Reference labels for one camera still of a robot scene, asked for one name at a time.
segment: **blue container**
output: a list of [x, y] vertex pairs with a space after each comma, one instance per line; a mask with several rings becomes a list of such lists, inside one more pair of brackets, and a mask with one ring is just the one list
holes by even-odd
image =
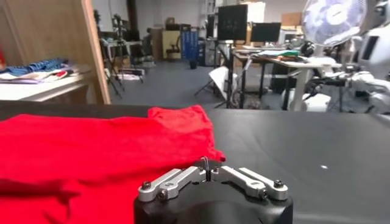
[[197, 31], [182, 31], [182, 59], [196, 61], [198, 55]]

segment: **wire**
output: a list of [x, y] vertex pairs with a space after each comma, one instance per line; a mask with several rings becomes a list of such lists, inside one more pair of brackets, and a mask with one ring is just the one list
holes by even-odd
[[110, 20], [112, 23], [112, 7], [111, 7], [111, 0], [108, 0], [108, 8], [110, 9]]

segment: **red t-shirt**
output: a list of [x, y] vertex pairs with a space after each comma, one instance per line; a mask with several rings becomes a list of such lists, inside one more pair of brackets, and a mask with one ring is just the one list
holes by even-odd
[[199, 106], [148, 118], [20, 115], [0, 133], [1, 223], [133, 223], [142, 182], [202, 156], [225, 160]]

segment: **black tabletop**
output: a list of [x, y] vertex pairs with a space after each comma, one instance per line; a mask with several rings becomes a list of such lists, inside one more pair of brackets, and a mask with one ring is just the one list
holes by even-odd
[[[149, 107], [0, 102], [17, 114], [146, 116]], [[212, 110], [216, 145], [227, 164], [281, 179], [294, 223], [390, 223], [390, 121], [368, 114]]]

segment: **cardboard box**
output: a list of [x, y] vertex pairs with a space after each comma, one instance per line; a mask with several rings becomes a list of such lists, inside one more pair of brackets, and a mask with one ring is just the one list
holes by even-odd
[[168, 17], [165, 20], [165, 24], [175, 24], [175, 18], [174, 17]]
[[302, 24], [302, 15], [302, 12], [283, 14], [282, 26], [300, 26]]

